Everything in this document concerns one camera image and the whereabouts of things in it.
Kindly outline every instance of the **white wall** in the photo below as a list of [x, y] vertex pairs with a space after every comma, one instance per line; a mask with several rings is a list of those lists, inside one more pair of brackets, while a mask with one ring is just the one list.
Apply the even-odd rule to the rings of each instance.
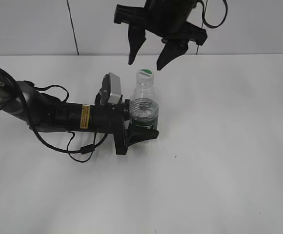
[[65, 0], [0, 0], [0, 55], [75, 55]]
[[[81, 55], [127, 55], [127, 25], [114, 24], [117, 4], [145, 0], [69, 0]], [[200, 54], [283, 54], [283, 0], [228, 0], [227, 21], [208, 29]], [[207, 20], [222, 19], [222, 0], [209, 0]], [[201, 25], [201, 6], [189, 22]], [[160, 38], [148, 33], [140, 54], [161, 52]], [[189, 54], [196, 52], [190, 43]], [[66, 0], [0, 0], [0, 55], [74, 55], [76, 48]]]

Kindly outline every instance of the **bottle cap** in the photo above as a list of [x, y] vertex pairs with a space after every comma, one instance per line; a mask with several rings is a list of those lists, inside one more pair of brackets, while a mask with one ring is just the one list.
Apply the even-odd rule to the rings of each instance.
[[148, 69], [140, 69], [136, 74], [136, 83], [141, 86], [153, 85], [153, 72]]

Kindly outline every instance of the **green label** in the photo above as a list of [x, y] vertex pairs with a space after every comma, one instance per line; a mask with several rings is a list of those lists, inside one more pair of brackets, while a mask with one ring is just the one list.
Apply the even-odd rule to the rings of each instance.
[[152, 75], [152, 71], [150, 71], [150, 70], [148, 70], [148, 69], [142, 69], [142, 71], [143, 71], [143, 72], [146, 72], [146, 73], [148, 73], [148, 74], [150, 74], [150, 75]]
[[156, 117], [155, 119], [151, 121], [147, 121], [147, 122], [138, 121], [136, 119], [130, 118], [130, 123], [137, 127], [156, 130], [158, 127], [158, 117]]

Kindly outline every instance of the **water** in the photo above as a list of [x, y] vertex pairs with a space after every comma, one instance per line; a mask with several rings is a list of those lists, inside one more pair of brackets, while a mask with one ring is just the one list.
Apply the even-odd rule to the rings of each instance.
[[131, 123], [149, 129], [157, 129], [159, 105], [149, 98], [138, 98], [130, 102]]

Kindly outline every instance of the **bottle label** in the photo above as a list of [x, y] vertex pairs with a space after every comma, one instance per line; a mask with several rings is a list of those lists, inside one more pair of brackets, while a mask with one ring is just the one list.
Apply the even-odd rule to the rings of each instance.
[[138, 121], [136, 119], [130, 118], [130, 123], [137, 127], [156, 130], [158, 127], [158, 117], [156, 117], [155, 119], [151, 121], [147, 121], [147, 122], [142, 122], [142, 121]]

